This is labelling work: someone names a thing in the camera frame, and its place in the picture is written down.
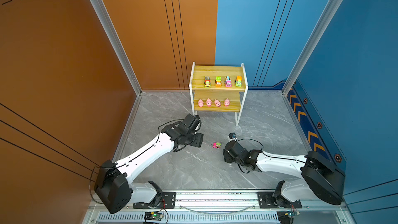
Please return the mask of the pink toy pig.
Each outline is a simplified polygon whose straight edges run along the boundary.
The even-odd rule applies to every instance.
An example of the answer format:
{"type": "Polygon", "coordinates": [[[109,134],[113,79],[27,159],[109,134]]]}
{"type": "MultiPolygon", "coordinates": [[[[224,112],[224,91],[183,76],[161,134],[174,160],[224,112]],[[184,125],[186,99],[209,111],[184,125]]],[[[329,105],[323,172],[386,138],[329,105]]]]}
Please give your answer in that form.
{"type": "Polygon", "coordinates": [[[221,106],[221,102],[220,102],[219,100],[214,100],[214,104],[215,104],[217,107],[220,107],[220,106],[221,106]]]}
{"type": "Polygon", "coordinates": [[[204,102],[203,102],[203,100],[198,100],[198,106],[199,107],[203,107],[204,106],[204,102]]]}
{"type": "Polygon", "coordinates": [[[225,99],[224,105],[225,105],[225,107],[228,107],[230,105],[230,100],[229,99],[225,99]]]}
{"type": "Polygon", "coordinates": [[[207,99],[207,100],[206,100],[206,105],[207,105],[208,107],[211,107],[211,106],[212,106],[212,101],[211,101],[211,99],[207,99]]]}

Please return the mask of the green red toy truck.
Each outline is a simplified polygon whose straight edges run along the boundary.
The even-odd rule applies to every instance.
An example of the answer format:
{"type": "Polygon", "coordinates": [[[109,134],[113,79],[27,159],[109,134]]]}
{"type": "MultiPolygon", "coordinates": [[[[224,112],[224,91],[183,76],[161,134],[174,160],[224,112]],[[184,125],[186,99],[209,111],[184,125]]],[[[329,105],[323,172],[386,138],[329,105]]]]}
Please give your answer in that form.
{"type": "Polygon", "coordinates": [[[204,77],[204,88],[210,88],[211,87],[211,78],[209,76],[204,77]]]}

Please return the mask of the pink teal toy van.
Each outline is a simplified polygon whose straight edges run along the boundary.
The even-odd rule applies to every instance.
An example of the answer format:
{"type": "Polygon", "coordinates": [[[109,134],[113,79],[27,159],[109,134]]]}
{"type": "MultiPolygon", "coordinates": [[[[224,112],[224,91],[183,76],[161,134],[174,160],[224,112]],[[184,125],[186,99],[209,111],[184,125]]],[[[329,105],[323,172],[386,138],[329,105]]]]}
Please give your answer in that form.
{"type": "Polygon", "coordinates": [[[226,88],[232,87],[232,82],[231,82],[230,76],[226,76],[226,78],[225,78],[225,87],[226,88]]]}

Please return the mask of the pink toy truck striped roof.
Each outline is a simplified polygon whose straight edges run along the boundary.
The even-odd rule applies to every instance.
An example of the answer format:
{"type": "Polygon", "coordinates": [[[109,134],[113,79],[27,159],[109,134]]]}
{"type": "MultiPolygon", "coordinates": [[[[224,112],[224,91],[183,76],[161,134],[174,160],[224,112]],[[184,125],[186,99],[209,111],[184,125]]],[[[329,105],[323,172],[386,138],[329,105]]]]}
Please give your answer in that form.
{"type": "Polygon", "coordinates": [[[216,148],[216,149],[220,149],[222,147],[222,143],[221,142],[214,142],[212,147],[216,148]]]}

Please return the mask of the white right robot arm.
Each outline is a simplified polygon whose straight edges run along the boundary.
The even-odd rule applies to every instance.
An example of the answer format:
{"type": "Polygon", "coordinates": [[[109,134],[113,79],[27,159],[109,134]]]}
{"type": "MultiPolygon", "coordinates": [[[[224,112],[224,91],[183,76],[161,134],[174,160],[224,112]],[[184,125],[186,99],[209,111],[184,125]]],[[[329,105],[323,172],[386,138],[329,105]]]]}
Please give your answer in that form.
{"type": "Polygon", "coordinates": [[[237,139],[224,147],[226,163],[236,163],[241,172],[276,172],[293,177],[277,184],[265,204],[279,208],[301,208],[302,200],[320,199],[331,205],[341,205],[345,173],[334,163],[315,151],[306,155],[286,156],[263,150],[248,151],[237,139]]]}

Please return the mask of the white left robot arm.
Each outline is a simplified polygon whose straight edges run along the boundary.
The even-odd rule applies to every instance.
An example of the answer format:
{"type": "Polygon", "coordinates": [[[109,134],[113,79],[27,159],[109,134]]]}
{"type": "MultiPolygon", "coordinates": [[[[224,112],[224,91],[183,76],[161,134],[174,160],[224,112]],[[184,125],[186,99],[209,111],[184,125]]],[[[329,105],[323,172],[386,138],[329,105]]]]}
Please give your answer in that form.
{"type": "Polygon", "coordinates": [[[136,152],[116,162],[105,161],[98,168],[94,186],[89,187],[99,197],[98,203],[110,214],[130,203],[163,208],[162,189],[153,181],[136,183],[135,179],[169,152],[179,152],[187,146],[200,148],[203,142],[203,134],[199,133],[201,125],[200,116],[192,114],[169,121],[159,126],[157,136],[136,152]]]}

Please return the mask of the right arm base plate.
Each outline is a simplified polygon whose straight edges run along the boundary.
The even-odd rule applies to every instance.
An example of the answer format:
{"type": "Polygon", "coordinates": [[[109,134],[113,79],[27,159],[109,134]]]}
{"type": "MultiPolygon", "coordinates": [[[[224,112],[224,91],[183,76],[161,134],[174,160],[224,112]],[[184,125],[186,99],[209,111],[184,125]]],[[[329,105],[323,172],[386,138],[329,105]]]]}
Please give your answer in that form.
{"type": "Polygon", "coordinates": [[[300,200],[289,202],[282,196],[274,196],[270,191],[257,192],[257,197],[260,208],[302,208],[300,200]]]}

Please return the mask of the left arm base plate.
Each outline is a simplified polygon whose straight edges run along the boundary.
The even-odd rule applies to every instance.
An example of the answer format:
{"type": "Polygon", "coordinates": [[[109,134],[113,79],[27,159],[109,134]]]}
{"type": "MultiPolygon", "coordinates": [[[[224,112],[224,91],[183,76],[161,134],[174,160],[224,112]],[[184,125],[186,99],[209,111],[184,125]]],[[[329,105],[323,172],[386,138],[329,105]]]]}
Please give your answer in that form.
{"type": "Polygon", "coordinates": [[[162,194],[157,194],[155,198],[149,202],[139,202],[134,203],[134,209],[149,209],[149,208],[165,208],[165,209],[173,209],[175,208],[175,200],[176,200],[176,192],[166,191],[162,192],[162,194]]]}

